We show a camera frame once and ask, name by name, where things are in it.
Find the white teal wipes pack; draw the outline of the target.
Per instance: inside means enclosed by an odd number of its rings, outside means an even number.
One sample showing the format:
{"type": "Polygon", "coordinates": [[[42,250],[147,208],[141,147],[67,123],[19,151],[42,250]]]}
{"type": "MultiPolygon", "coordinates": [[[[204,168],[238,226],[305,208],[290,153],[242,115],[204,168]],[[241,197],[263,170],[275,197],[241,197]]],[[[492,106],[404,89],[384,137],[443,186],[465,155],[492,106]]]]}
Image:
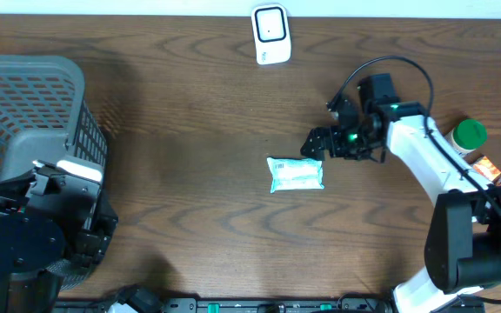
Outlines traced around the white teal wipes pack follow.
{"type": "Polygon", "coordinates": [[[311,158],[267,158],[272,175],[271,193],[282,190],[323,190],[323,166],[311,158]]]}

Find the green lid jar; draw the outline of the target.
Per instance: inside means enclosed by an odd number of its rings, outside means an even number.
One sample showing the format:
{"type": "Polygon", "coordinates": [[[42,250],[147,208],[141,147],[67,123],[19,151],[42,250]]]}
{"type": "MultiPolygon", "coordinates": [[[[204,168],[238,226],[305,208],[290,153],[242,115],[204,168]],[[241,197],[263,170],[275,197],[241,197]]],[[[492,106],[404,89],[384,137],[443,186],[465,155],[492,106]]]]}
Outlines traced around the green lid jar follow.
{"type": "Polygon", "coordinates": [[[456,125],[445,139],[461,157],[465,157],[486,142],[487,129],[478,120],[465,119],[456,125]]]}

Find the orange snack packet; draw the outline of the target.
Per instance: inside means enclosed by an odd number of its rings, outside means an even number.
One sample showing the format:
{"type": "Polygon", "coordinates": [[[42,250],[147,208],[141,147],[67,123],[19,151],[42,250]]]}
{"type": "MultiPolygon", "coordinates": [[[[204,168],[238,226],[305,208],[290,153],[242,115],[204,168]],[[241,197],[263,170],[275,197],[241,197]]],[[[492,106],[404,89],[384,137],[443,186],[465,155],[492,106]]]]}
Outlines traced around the orange snack packet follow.
{"type": "Polygon", "coordinates": [[[501,175],[501,170],[487,156],[481,156],[471,167],[491,182],[495,182],[501,175]]]}

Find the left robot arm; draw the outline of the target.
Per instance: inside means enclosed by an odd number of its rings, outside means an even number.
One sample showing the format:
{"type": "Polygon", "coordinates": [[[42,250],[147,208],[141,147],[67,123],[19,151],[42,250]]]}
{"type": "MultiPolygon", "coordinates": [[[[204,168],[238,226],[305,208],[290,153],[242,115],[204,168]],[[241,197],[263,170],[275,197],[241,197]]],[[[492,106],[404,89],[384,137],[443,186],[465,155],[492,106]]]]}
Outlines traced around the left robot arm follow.
{"type": "Polygon", "coordinates": [[[118,223],[103,180],[66,156],[0,182],[0,312],[49,312],[103,261],[118,223]]]}

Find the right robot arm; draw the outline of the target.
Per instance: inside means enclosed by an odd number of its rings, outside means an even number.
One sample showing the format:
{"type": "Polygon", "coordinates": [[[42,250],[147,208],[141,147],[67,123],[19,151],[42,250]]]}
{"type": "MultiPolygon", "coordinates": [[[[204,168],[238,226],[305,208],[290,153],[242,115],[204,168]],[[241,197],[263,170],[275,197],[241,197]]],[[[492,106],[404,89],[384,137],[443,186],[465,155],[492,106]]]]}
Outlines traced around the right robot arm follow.
{"type": "Polygon", "coordinates": [[[482,310],[484,301],[476,293],[501,284],[501,186],[453,150],[421,103],[401,101],[390,75],[366,77],[357,88],[362,108],[344,96],[328,103],[338,123],[311,130],[302,155],[363,161],[375,150],[391,153],[434,206],[424,267],[395,287],[381,310],[482,310]]]}

